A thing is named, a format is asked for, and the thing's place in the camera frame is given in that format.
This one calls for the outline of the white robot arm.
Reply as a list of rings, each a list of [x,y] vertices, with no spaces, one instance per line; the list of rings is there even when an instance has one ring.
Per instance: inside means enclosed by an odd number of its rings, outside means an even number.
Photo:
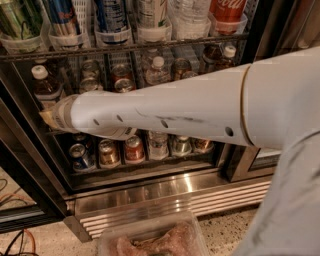
[[[320,47],[42,112],[51,127],[124,140],[150,130],[281,152],[234,256],[320,256]]]

